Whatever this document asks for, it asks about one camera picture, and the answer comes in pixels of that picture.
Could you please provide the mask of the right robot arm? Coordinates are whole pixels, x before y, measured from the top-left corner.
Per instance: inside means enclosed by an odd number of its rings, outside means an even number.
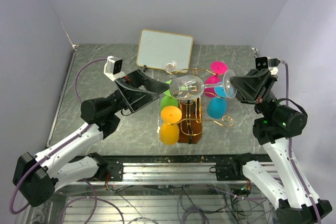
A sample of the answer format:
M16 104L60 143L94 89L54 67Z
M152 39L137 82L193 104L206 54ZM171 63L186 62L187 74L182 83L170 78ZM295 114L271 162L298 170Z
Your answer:
M253 69L245 76L227 70L223 89L228 98L252 104L261 118L254 121L253 135L266 151L279 179L263 169L251 153L236 157L231 167L236 179L251 180L272 203L281 223L321 223L332 211L309 184L292 150L292 138L302 133L308 115L303 107L288 104L289 98L277 99L271 91L277 76L268 69Z

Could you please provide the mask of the orange wine glass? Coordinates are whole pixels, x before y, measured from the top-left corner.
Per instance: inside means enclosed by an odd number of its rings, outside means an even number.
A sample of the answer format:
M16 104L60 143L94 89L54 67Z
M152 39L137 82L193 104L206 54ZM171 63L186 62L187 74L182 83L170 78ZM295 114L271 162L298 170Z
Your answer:
M182 119L182 112L178 107L166 106L161 111L163 124L160 128L160 141L166 145L173 145L178 142L180 135L179 122Z

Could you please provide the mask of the clear wine glass front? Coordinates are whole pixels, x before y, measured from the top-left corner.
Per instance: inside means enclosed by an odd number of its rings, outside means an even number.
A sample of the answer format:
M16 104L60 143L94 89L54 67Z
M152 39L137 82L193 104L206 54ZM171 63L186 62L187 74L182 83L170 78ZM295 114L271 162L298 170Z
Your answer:
M206 88L222 88L227 98L234 98L237 89L233 86L231 80L236 77L232 70L224 73L223 80L218 83L205 84L198 76L187 75L178 77L169 84L169 92L172 97L178 100L196 100L202 96Z

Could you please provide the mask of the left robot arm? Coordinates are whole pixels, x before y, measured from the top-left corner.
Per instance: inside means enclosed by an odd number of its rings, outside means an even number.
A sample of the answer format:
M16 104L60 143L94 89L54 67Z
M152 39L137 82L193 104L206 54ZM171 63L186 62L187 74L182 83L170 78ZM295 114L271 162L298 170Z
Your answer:
M129 110L135 113L169 89L169 85L148 77L141 70L129 74L105 70L104 75L115 83L117 89L104 98L94 98L81 103L84 124L63 140L41 152L21 155L17 161L13 184L16 186L9 210L14 210L14 200L21 193L27 204L37 207L46 202L57 190L83 178L102 180L107 175L108 164L99 154L90 154L72 162L81 151L111 134L118 128L117 113Z

